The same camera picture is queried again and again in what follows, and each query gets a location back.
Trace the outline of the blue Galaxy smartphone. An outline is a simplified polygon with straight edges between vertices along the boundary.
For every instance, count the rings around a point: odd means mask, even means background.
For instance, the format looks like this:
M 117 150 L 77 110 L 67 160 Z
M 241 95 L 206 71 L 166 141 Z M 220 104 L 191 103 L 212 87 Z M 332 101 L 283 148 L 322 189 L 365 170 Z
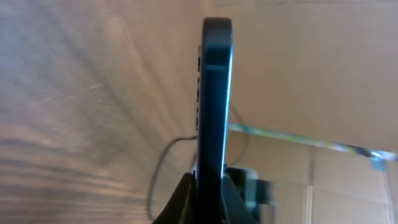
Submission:
M 233 28 L 228 17 L 206 17 L 201 33 L 195 221 L 221 223 Z

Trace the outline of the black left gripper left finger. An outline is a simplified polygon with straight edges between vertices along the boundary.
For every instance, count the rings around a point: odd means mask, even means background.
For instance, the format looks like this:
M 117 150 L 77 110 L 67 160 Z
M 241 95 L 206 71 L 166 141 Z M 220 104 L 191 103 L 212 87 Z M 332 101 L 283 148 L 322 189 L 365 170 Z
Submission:
M 152 224 L 192 224 L 195 191 L 195 176 L 185 173 L 165 208 Z

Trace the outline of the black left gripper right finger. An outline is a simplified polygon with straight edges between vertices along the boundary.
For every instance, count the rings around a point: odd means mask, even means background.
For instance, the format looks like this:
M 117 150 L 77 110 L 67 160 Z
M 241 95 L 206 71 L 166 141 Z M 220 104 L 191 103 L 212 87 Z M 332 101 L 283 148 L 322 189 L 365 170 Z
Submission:
M 258 224 L 256 172 L 225 173 L 222 199 L 227 223 Z

